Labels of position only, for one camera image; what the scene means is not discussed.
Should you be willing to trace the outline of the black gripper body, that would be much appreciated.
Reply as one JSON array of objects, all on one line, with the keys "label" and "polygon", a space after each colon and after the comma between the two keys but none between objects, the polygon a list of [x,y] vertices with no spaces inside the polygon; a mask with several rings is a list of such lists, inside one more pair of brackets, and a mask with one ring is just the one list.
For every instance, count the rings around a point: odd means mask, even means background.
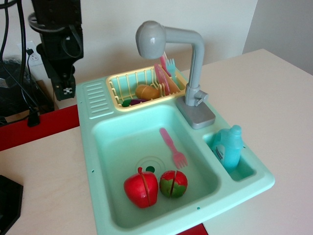
[{"label": "black gripper body", "polygon": [[48,78],[55,86],[73,86],[73,64],[84,55],[82,27],[70,24],[58,30],[46,30],[40,38],[38,52]]}]

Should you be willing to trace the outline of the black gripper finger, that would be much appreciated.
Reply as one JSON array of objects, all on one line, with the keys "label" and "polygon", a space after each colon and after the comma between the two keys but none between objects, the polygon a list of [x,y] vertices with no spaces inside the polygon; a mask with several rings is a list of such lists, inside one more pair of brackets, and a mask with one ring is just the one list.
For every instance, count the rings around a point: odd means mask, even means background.
[{"label": "black gripper finger", "polygon": [[58,101],[75,97],[76,83],[74,78],[53,82],[54,93]]}]

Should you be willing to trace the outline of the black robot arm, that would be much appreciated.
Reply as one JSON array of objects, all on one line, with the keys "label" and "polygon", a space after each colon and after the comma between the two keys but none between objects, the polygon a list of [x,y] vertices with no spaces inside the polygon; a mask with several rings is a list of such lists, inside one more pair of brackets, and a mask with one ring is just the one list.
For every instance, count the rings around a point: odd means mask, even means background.
[{"label": "black robot arm", "polygon": [[84,56],[81,4],[78,0],[34,0],[28,16],[39,33],[40,54],[58,101],[75,96],[74,63]]}]

